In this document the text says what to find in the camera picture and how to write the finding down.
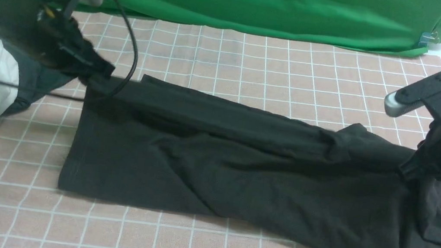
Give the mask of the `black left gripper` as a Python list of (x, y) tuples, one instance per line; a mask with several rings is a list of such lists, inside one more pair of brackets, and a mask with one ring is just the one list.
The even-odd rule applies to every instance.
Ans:
[(75, 76), (84, 84), (93, 78), (107, 80), (115, 70), (84, 38), (76, 19), (48, 6), (37, 13), (30, 54), (44, 66)]

